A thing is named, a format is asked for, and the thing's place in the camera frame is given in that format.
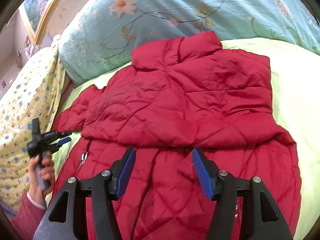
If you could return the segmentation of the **pink sleeved left forearm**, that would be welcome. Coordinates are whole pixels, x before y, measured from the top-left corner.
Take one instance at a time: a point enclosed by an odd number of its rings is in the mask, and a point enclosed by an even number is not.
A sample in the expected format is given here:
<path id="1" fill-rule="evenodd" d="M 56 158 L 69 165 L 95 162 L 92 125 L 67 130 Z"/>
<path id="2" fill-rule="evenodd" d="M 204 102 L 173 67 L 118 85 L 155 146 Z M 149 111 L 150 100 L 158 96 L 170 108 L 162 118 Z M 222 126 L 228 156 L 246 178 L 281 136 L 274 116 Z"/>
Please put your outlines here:
<path id="1" fill-rule="evenodd" d="M 10 220 L 21 239 L 33 239 L 46 210 L 46 205 L 36 202 L 29 192 L 23 194 L 20 209 L 16 217 Z"/>

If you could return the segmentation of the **person's left hand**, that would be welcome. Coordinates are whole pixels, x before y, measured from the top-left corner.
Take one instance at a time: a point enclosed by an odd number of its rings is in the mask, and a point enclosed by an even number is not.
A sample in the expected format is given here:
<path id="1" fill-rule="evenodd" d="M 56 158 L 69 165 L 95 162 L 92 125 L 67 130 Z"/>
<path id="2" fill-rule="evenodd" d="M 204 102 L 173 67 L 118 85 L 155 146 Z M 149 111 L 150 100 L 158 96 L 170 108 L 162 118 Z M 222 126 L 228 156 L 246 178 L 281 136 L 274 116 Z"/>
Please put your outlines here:
<path id="1" fill-rule="evenodd" d="M 47 151 L 47 157 L 42 159 L 43 168 L 36 171 L 36 166 L 40 162 L 40 155 L 32 157 L 29 161 L 29 196 L 38 204 L 45 204 L 45 197 L 51 193 L 55 184 L 54 176 L 54 162 L 52 161 L 52 154 Z M 42 190 L 38 182 L 38 178 L 47 181 L 49 186 Z"/>

